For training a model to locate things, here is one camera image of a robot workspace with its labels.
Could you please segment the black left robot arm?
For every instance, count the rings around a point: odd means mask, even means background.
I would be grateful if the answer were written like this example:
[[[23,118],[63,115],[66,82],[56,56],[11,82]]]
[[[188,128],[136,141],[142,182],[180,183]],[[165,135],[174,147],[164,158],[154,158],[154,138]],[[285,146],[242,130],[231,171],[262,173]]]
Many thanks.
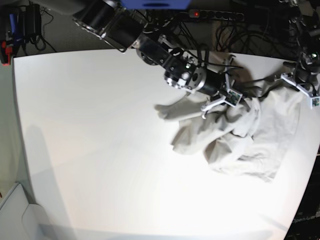
[[[320,2],[318,0],[281,0],[297,44],[297,60],[283,65],[290,69],[280,79],[311,101],[320,99]]]

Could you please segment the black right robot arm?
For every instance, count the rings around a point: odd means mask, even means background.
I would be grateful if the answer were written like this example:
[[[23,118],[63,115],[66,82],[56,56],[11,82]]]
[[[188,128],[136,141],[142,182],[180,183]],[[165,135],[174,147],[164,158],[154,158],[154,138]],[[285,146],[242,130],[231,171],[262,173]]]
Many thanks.
[[[210,49],[206,44],[196,46],[196,54],[191,53],[173,31],[148,22],[119,0],[38,0],[37,4],[72,16],[77,26],[121,53],[136,49],[146,64],[165,70],[164,79],[169,86],[209,96],[200,109],[204,118],[218,105],[236,107],[243,96],[232,88],[232,57],[220,65],[220,71],[210,70]]]

